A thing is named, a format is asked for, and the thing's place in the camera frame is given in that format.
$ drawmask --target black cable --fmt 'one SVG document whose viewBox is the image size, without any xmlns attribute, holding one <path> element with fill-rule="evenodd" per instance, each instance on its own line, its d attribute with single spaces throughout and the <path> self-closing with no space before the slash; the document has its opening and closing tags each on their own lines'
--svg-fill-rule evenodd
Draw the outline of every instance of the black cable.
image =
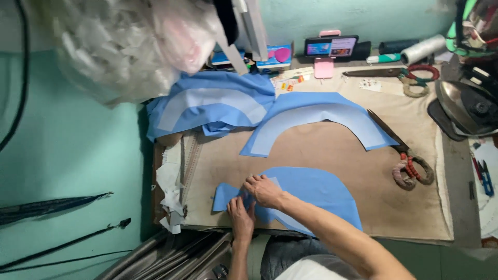
<svg viewBox="0 0 498 280">
<path fill-rule="evenodd" d="M 70 263 L 70 262 L 88 260 L 88 259 L 93 259 L 93 258 L 97 258 L 97 257 L 101 257 L 101 256 L 106 256 L 106 255 L 111 255 L 111 254 L 118 254 L 118 253 L 124 253 L 124 252 L 131 252 L 131 251 L 132 250 L 111 252 L 111 253 L 94 255 L 94 256 L 89 256 L 89 257 L 84 257 L 84 258 L 70 259 L 70 260 L 65 260 L 65 261 L 60 261 L 60 262 L 54 262 L 54 263 L 48 263 L 48 264 L 42 264 L 42 265 L 35 265 L 35 266 L 30 266 L 30 267 L 23 267 L 23 268 L 18 268 L 18 269 L 2 270 L 2 271 L 0 271 L 0 274 L 14 272 L 14 271 L 21 271 L 21 270 L 29 270 L 29 269 L 42 268 L 42 267 L 47 267 L 47 266 L 60 265 L 60 264 L 65 264 L 65 263 Z"/>
<path fill-rule="evenodd" d="M 21 100 L 19 101 L 19 107 L 17 108 L 17 113 L 15 114 L 14 121 L 10 127 L 5 138 L 0 142 L 0 152 L 7 146 L 12 137 L 14 136 L 19 123 L 24 113 L 24 108 L 26 107 L 26 99 L 28 95 L 28 82 L 29 82 L 29 25 L 28 19 L 26 17 L 26 12 L 21 4 L 21 0 L 14 0 L 15 6 L 19 11 L 22 25 L 22 49 L 23 49 L 23 66 L 22 66 L 22 88 L 21 88 Z"/>
<path fill-rule="evenodd" d="M 28 262 L 28 261 L 31 261 L 31 260 L 34 260 L 34 259 L 37 259 L 37 258 L 40 258 L 41 256 L 44 256 L 44 255 L 47 255 L 47 254 L 53 253 L 53 252 L 55 252 L 55 251 L 57 251 L 57 250 L 63 249 L 63 248 L 65 248 L 65 247 L 67 247 L 67 246 L 71 246 L 71 245 L 73 245 L 73 244 L 75 244 L 75 243 L 78 243 L 78 242 L 83 241 L 83 240 L 86 240 L 86 239 L 88 239 L 88 238 L 90 238 L 90 237 L 93 237 L 93 236 L 99 235 L 99 234 L 104 233 L 104 232 L 106 232 L 106 231 L 109 231 L 109 230 L 111 230 L 111 229 L 114 229 L 114 228 L 125 228 L 128 224 L 130 224 L 130 222 L 131 222 L 131 218 L 128 218 L 128 219 L 126 219 L 126 220 L 122 220 L 122 221 L 121 221 L 121 222 L 120 222 L 117 226 L 112 226 L 112 227 L 111 227 L 110 225 L 108 225 L 108 226 L 107 226 L 106 228 L 104 228 L 104 229 L 98 230 L 98 231 L 96 231 L 96 232 L 94 232 L 94 233 L 87 234 L 87 235 L 82 236 L 82 237 L 80 237 L 80 238 L 77 238 L 77 239 L 75 239 L 75 240 L 72 240 L 72 241 L 66 242 L 66 243 L 61 244 L 61 245 L 59 245 L 59 246 L 57 246 L 57 247 L 50 248 L 50 249 L 47 249 L 47 250 L 45 250 L 45 251 L 38 252 L 38 253 L 35 253 L 35 254 L 33 254 L 33 255 L 29 255 L 29 256 L 26 256 L 26 257 L 24 257 L 24 258 L 20 258 L 20 259 L 18 259 L 18 260 L 12 261 L 12 262 L 10 262 L 10 263 L 7 263 L 7 264 L 4 264 L 4 265 L 1 265 L 1 266 L 0 266 L 0 271 L 5 270 L 5 269 L 8 269 L 8 268 L 11 268 L 11 267 L 13 267 L 13 266 L 20 265 L 20 264 L 22 264 L 22 263 L 25 263 L 25 262 Z"/>
</svg>

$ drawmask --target clothes iron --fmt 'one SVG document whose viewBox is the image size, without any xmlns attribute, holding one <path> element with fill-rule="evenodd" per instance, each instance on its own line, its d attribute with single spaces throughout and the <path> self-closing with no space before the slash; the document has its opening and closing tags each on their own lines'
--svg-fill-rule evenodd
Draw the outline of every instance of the clothes iron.
<svg viewBox="0 0 498 280">
<path fill-rule="evenodd" d="M 498 132 L 498 100 L 484 88 L 471 84 L 436 81 L 438 99 L 427 109 L 443 132 L 456 141 Z"/>
</svg>

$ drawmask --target green wall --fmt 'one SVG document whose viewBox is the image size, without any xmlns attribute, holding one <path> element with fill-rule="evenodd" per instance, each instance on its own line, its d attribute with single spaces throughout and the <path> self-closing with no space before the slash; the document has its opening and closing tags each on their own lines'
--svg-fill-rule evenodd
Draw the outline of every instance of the green wall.
<svg viewBox="0 0 498 280">
<path fill-rule="evenodd" d="M 150 236 L 152 147 L 142 105 L 110 110 L 70 84 L 54 52 L 32 53 L 29 97 L 19 130 L 0 153 L 0 207 L 54 198 L 114 194 L 60 215 L 0 227 L 0 264 L 60 245 L 131 217 L 114 229 L 25 265 L 132 250 Z M 17 108 L 21 59 L 0 54 L 0 94 L 9 91 L 6 133 Z M 0 274 L 10 279 L 93 279 L 124 254 Z"/>
<path fill-rule="evenodd" d="M 390 40 L 426 38 L 448 32 L 455 0 L 262 0 L 270 45 L 294 41 L 302 54 L 304 39 L 321 30 L 358 35 L 374 47 Z"/>
</svg>

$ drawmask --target scissors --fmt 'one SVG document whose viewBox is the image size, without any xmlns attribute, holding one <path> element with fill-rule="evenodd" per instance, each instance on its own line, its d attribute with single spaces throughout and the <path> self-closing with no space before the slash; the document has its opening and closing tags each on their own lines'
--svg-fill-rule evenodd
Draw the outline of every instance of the scissors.
<svg viewBox="0 0 498 280">
<path fill-rule="evenodd" d="M 412 190 L 417 181 L 424 185 L 430 185 L 434 182 L 434 170 L 430 167 L 430 165 L 420 156 L 415 155 L 412 150 L 408 147 L 401 138 L 399 138 L 392 129 L 384 123 L 372 110 L 368 110 L 370 117 L 378 124 L 380 128 L 382 128 L 387 135 L 393 138 L 399 145 L 392 145 L 400 155 L 401 162 L 398 163 L 392 169 L 392 177 L 396 181 L 396 184 L 403 189 Z M 413 167 L 413 162 L 418 163 L 425 171 L 426 176 L 422 177 L 417 170 Z M 404 170 L 408 174 L 407 177 L 401 177 L 401 171 Z"/>
<path fill-rule="evenodd" d="M 415 76 L 412 71 L 425 70 L 432 73 L 432 77 L 423 79 Z M 427 82 L 432 82 L 439 79 L 439 70 L 430 65 L 412 65 L 408 68 L 385 68 L 371 69 L 359 71 L 347 71 L 342 73 L 346 77 L 397 77 L 403 83 L 403 92 L 406 96 L 419 98 L 429 93 Z M 410 90 L 410 86 L 420 86 L 424 90 L 421 93 L 414 93 Z"/>
</svg>

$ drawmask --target white plastic roll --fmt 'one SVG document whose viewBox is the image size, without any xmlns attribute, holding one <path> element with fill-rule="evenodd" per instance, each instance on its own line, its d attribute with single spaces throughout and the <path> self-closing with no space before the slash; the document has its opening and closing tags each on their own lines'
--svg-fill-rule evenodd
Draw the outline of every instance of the white plastic roll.
<svg viewBox="0 0 498 280">
<path fill-rule="evenodd" d="M 432 38 L 415 44 L 401 52 L 401 62 L 409 66 L 446 47 L 446 39 L 442 35 L 436 35 Z"/>
</svg>

